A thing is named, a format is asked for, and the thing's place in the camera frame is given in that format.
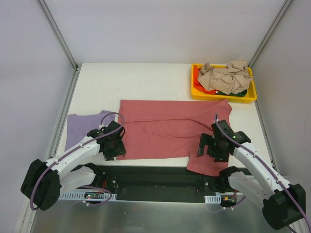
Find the pink red t shirt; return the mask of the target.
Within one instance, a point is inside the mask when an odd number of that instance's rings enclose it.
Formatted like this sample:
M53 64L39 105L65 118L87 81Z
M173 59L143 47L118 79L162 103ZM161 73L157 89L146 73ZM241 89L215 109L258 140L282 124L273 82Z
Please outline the pink red t shirt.
M200 136L212 134L215 114L228 121L231 111L227 100L121 100L126 155L117 160L188 157L187 170L218 176L228 163L215 162L207 155L197 157Z

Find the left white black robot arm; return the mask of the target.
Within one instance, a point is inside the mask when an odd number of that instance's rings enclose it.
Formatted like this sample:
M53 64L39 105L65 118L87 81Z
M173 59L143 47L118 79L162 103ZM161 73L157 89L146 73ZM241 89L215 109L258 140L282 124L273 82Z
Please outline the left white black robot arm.
M106 127L89 131L79 143L62 155L45 162L34 160L20 189L30 200L30 209L48 210L62 194L78 187L102 188L103 170L93 163L83 165L82 162L100 153L107 161L125 155L122 142L124 134L123 125L111 121Z

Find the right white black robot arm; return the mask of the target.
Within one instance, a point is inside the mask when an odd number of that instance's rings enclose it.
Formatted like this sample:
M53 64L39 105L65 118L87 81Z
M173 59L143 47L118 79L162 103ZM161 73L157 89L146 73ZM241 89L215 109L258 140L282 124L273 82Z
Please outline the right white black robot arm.
M241 192L262 210L266 222L275 230L289 227L301 219L309 227L305 189L300 184L291 184L263 161L244 132L234 132L225 120L215 121L211 127L212 135L203 133L200 136L197 156L203 156L206 150L215 162L227 162L232 155L254 180L248 179L239 168L230 166L209 183L210 189L219 193L232 189Z

